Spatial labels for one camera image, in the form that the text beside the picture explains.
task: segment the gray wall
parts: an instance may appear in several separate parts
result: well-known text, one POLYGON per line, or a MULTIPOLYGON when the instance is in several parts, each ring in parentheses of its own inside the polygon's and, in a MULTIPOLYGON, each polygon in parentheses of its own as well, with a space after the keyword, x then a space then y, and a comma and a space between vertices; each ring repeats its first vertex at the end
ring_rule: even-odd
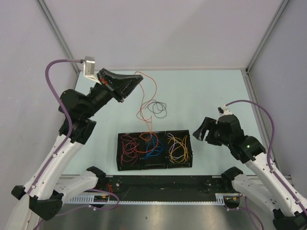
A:
POLYGON ((288 6, 251 70, 259 102, 276 126, 274 152, 285 175, 307 196, 307 1, 288 6))
MULTIPOLYGON (((33 0, 0 7, 0 229, 17 200, 15 185, 35 173, 55 141, 63 115, 45 81, 46 65, 63 53, 33 0)), ((58 92, 73 87, 69 64, 50 71, 58 92)))

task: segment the blue wire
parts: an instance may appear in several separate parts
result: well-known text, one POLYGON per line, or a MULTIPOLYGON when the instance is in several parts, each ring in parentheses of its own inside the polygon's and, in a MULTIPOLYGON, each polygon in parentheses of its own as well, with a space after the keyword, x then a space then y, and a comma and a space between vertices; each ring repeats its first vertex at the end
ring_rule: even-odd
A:
POLYGON ((158 141, 158 144, 161 144, 162 146, 157 146, 157 147, 155 148, 155 146, 156 146, 155 141, 157 141, 157 139, 154 138, 154 136, 152 136, 152 142, 150 142, 150 143, 147 145, 146 152, 148 151, 148 148, 149 148, 149 146, 150 146, 151 144, 153 144, 154 149, 151 150, 150 152, 148 152, 148 153, 146 154, 146 156, 144 157, 145 160, 147 160, 148 157, 155 157, 155 156, 158 156, 158 155, 164 150, 164 145, 163 145, 160 141, 158 141))

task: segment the white table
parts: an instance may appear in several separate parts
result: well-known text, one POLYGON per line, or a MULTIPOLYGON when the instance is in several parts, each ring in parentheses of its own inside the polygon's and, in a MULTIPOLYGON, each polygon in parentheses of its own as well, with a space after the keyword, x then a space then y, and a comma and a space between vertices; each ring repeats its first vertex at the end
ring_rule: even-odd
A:
MULTIPOLYGON (((88 167, 96 166, 110 175, 220 175, 236 166, 244 173, 254 173, 234 159, 227 147, 209 145, 197 141, 192 133, 200 126, 205 116, 218 118, 218 106, 238 99, 248 99, 248 94, 239 70, 181 70, 144 71, 158 85, 156 100, 167 104, 167 117, 153 118, 153 131, 188 129, 193 150, 193 167, 179 169, 154 169, 142 171, 118 171, 116 164, 118 133, 145 132, 146 124, 136 118, 140 108, 142 91, 138 86, 124 101, 112 99, 91 119, 97 125, 85 144, 67 166, 64 174, 81 174, 88 167)), ((134 71, 117 71, 133 74, 134 71)), ((144 77, 142 81, 149 100, 154 92, 153 82, 144 77)), ((87 94, 94 82, 80 73, 76 90, 87 94)), ((230 106, 239 118, 245 134, 256 137, 260 134, 250 104, 230 106)))

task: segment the metal floor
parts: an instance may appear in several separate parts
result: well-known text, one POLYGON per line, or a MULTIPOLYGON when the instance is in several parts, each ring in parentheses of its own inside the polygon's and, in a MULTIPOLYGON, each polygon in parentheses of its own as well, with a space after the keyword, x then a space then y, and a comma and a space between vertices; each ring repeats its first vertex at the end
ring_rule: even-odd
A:
MULTIPOLYGON (((76 205, 65 205, 61 212, 76 205)), ((274 229, 260 213, 266 230, 274 229)), ((255 230, 243 210, 223 206, 121 205, 110 211, 84 208, 44 223, 43 230, 255 230)))

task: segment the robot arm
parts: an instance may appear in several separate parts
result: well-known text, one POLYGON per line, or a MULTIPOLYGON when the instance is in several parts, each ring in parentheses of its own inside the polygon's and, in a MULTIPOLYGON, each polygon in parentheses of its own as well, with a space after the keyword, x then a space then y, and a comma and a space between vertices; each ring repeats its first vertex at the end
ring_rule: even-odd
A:
MULTIPOLYGON (((12 190, 12 195, 20 202, 23 204, 28 202, 27 213, 24 212, 26 222, 30 218, 31 211, 44 220, 53 218, 67 200, 83 191, 94 188, 97 183, 104 180, 106 174, 96 167, 91 167, 83 175, 66 182, 66 184, 57 184, 66 166, 86 144, 96 125, 96 122, 89 118, 112 98, 123 102, 143 79, 141 75, 119 75, 106 69, 102 69, 97 75, 94 75, 93 58, 86 57, 83 66, 85 77, 96 82, 90 93, 84 95, 69 89, 64 91, 60 97, 72 121, 72 131, 69 138, 63 144, 63 140, 67 138, 71 128, 66 118, 52 150, 36 173, 24 186, 15 186, 12 190)), ((59 111, 64 113, 62 107, 59 108, 59 111)))
POLYGON ((203 140, 208 131, 205 141, 217 146, 227 146, 234 158, 241 161, 258 176, 268 189, 269 194, 261 187, 248 181, 238 168, 227 170, 222 174, 222 177, 230 181, 235 190, 245 194, 263 210, 270 214, 273 212, 275 216, 273 223, 277 229, 300 229, 306 225, 307 217, 304 210, 284 185, 296 194, 305 209, 307 199, 289 184, 272 161, 270 161, 271 167, 268 166, 265 148, 256 138, 244 135, 238 118, 226 106, 219 108, 219 112, 221 116, 218 120, 206 117, 193 136, 198 140, 203 140))

